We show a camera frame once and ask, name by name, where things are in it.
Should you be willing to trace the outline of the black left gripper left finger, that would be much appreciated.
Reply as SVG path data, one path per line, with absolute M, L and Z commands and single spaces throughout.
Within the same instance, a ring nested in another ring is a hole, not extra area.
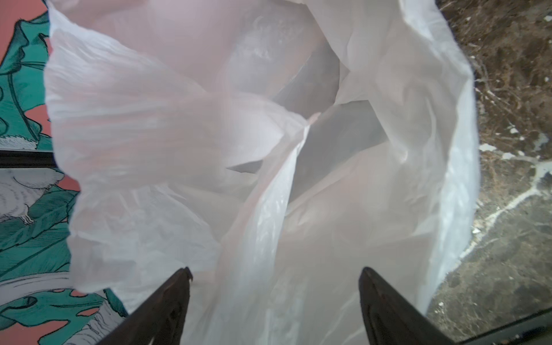
M 177 270 L 134 313 L 100 340 L 100 345 L 181 343 L 193 275 Z

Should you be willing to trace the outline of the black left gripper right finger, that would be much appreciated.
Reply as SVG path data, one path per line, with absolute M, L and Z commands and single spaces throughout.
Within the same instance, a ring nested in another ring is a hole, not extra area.
M 359 298 L 371 345 L 454 343 L 370 267 L 359 277 Z

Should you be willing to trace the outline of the white plastic bag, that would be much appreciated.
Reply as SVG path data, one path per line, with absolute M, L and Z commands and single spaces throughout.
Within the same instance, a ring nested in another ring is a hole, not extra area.
M 434 1 L 48 9 L 77 289 L 134 312 L 190 268 L 184 344 L 364 344 L 364 267 L 427 311 L 479 192 L 473 74 Z

